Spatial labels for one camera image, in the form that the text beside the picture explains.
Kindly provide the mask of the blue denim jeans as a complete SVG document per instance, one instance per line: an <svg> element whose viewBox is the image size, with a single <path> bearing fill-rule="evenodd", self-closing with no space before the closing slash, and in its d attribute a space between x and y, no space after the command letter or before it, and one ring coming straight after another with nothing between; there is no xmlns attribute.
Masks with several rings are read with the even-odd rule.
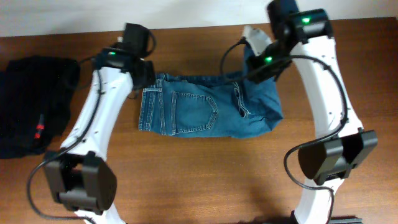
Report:
<svg viewBox="0 0 398 224"><path fill-rule="evenodd" d="M139 130L180 138L254 138L284 118L275 81L158 73L142 93Z"/></svg>

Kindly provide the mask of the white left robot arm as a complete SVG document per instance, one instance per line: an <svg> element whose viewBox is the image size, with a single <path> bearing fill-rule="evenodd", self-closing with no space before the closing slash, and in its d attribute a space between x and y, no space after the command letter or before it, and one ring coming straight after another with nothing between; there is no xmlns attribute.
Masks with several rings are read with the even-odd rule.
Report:
<svg viewBox="0 0 398 224"><path fill-rule="evenodd" d="M114 205L117 178L107 165L108 144L126 98L154 84L146 61L156 48L153 33L127 23L123 36L91 58L93 76L87 99L57 152L45 154L44 170L53 200L74 212L67 220L122 223Z"/></svg>

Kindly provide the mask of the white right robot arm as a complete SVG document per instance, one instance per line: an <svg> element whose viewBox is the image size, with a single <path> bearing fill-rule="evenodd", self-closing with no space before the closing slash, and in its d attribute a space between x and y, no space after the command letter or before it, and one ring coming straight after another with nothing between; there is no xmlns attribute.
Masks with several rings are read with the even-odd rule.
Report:
<svg viewBox="0 0 398 224"><path fill-rule="evenodd" d="M315 139L291 149L305 180L289 222L331 223L335 194L351 171L377 146L375 131L365 130L349 100L336 59L336 42L323 9L301 11L295 0L271 1L266 11L274 43L253 40L247 79L277 79L295 65L303 81L315 125Z"/></svg>

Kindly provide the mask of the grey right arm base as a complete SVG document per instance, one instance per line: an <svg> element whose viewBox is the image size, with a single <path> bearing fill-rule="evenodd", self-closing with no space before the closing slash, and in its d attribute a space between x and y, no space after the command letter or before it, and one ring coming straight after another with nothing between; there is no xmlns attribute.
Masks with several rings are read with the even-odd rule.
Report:
<svg viewBox="0 0 398 224"><path fill-rule="evenodd" d="M358 217L333 218L329 224L363 224L363 219Z"/></svg>

